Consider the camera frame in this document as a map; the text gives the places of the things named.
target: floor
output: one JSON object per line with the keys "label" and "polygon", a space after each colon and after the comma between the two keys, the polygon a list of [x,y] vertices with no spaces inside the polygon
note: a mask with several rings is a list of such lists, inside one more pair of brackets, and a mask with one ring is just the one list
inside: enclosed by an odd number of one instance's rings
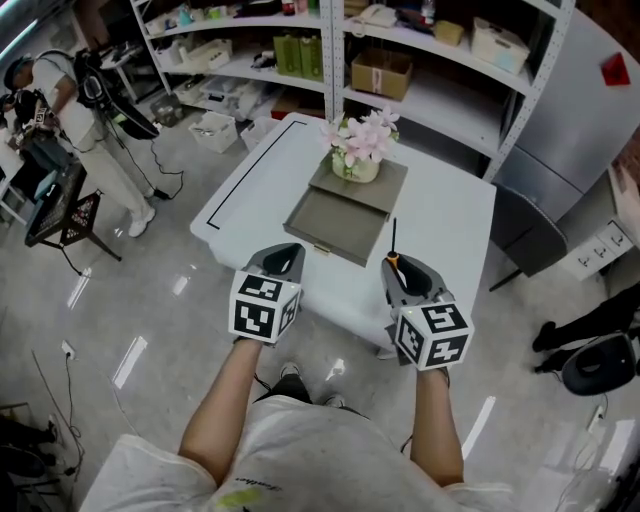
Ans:
{"label": "floor", "polygon": [[[208,247],[191,235],[189,224],[246,149],[239,140],[223,155],[211,153],[191,138],[191,122],[193,118],[164,129],[155,143],[167,170],[186,170],[185,183],[175,200],[155,204],[157,217],[143,236],[130,239],[127,215],[102,199],[96,231],[122,255],[121,263],[81,242],[68,252],[78,268],[90,269],[91,278],[83,280],[60,253],[27,248],[22,226],[0,227],[0,404],[28,401],[33,421],[46,424],[53,406],[33,351],[66,414],[60,344],[68,340],[76,349],[78,360],[70,363],[74,422],[86,450],[74,491],[76,506],[120,435],[135,431],[161,448],[176,450],[231,348],[226,329],[233,272],[214,261]],[[130,145],[149,179],[173,193],[178,178],[158,174],[148,147],[149,142]],[[131,167],[128,157],[120,158]],[[93,190],[90,184],[86,188]],[[490,410],[477,442],[465,444],[466,478],[512,485],[527,512],[597,510],[612,474],[637,447],[640,379],[608,395],[606,419],[588,434],[587,425],[604,397],[579,398],[552,375],[533,375],[530,366],[536,358],[529,344],[545,320],[569,321],[597,305],[605,298],[604,286],[595,279],[579,283],[551,268],[489,293],[488,286],[509,270],[491,247],[473,310],[473,345],[465,362],[451,371],[463,442],[474,424],[481,426],[481,410],[483,415]],[[148,346],[116,393],[110,379],[137,337]],[[312,398],[339,391],[395,446],[406,440],[414,400],[410,367],[376,359],[372,346],[308,311],[277,348],[264,351],[259,376],[274,382],[288,359],[301,365]],[[261,391],[256,384],[254,395]],[[76,454],[68,438],[66,442],[58,453],[73,465]],[[64,486],[68,490],[70,482]]]}

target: shelf post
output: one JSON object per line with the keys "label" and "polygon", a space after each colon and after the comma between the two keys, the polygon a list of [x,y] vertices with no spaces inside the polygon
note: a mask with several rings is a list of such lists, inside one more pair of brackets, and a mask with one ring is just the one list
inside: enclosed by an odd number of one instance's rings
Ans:
{"label": "shelf post", "polygon": [[331,32],[333,37],[333,118],[344,112],[344,0],[331,2]]}
{"label": "shelf post", "polygon": [[538,103],[540,96],[542,96],[544,87],[549,81],[549,77],[551,76],[551,72],[553,71],[553,66],[556,63],[558,54],[560,53],[560,49],[562,48],[562,43],[564,42],[564,38],[567,34],[569,23],[571,22],[571,15],[573,14],[574,5],[575,0],[562,0],[560,13],[554,21],[551,39],[549,40],[549,44],[547,45],[547,48],[545,50],[544,57],[542,58],[542,62],[540,63],[540,67],[538,68],[538,73],[536,74],[533,80],[533,84],[531,85],[530,92],[527,94],[525,100],[523,101],[518,116],[513,121],[513,123],[511,124],[511,128],[505,135],[504,141],[502,141],[500,149],[498,150],[498,155],[489,163],[487,171],[483,176],[483,179],[485,181],[491,182],[496,177],[496,174],[498,174],[500,167],[513,149],[513,146],[515,146],[518,137],[520,137],[520,134],[527,124],[529,117],[531,117],[533,109]]}
{"label": "shelf post", "polygon": [[138,22],[138,26],[140,27],[140,32],[142,33],[142,38],[144,39],[145,44],[147,45],[147,50],[149,52],[149,54],[151,55],[151,60],[153,61],[153,65],[156,67],[156,72],[158,73],[158,76],[160,77],[160,81],[162,82],[162,85],[164,85],[165,90],[167,91],[167,94],[171,94],[171,87],[169,87],[169,82],[167,82],[167,78],[164,76],[164,73],[162,71],[160,71],[160,64],[158,63],[158,58],[156,57],[156,52],[153,49],[153,45],[151,44],[151,41],[149,41],[149,37],[147,34],[147,29],[144,26],[144,22],[142,21],[142,15],[140,14],[140,11],[138,10],[138,6],[135,4],[135,0],[129,0],[131,2],[131,8],[133,9],[133,15],[136,17],[136,21]]}

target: wall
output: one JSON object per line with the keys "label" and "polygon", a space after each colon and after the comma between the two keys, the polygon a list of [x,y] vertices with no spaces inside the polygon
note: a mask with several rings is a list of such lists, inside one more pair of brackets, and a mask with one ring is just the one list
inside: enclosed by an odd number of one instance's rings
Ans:
{"label": "wall", "polygon": [[100,7],[109,0],[78,0],[73,11],[89,48],[95,49],[109,41],[109,33],[100,16]]}
{"label": "wall", "polygon": [[2,78],[2,82],[0,82],[2,84],[1,89],[4,91],[4,72],[11,62],[27,53],[35,57],[45,50],[52,49],[53,46],[51,44],[51,38],[60,30],[60,28],[69,24],[71,24],[74,29],[77,41],[73,48],[71,48],[71,50],[67,50],[67,52],[73,55],[81,48],[85,48],[87,43],[82,31],[80,30],[78,22],[73,15],[73,11],[71,8],[62,11],[55,18],[51,18],[45,21],[41,26],[36,27],[33,32],[22,40],[21,44],[16,46],[13,51],[2,60],[2,63],[0,64],[0,78]]}
{"label": "wall", "polygon": [[[640,62],[640,5],[635,0],[578,0],[576,5]],[[618,155],[618,165],[640,184],[640,127]]]}

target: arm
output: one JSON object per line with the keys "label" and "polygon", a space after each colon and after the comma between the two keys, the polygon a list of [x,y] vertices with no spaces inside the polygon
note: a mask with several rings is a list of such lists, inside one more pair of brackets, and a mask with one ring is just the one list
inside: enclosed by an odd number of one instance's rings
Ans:
{"label": "arm", "polygon": [[447,378],[438,370],[418,372],[411,460],[440,487],[464,481]]}
{"label": "arm", "polygon": [[182,436],[178,454],[204,467],[218,485],[226,478],[240,442],[261,350],[259,341],[235,343]]}
{"label": "arm", "polygon": [[57,116],[76,93],[77,86],[69,75],[64,75],[56,84],[56,90],[58,91],[58,95],[56,96],[56,101],[51,105],[51,111]]}

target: black chair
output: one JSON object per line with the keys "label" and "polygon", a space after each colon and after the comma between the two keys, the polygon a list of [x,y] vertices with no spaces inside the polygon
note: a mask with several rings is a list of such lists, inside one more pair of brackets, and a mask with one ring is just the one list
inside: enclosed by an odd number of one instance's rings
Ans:
{"label": "black chair", "polygon": [[490,238],[518,270],[493,285],[490,292],[520,274],[531,277],[567,254],[564,233],[531,199],[503,185],[496,184],[495,187]]}

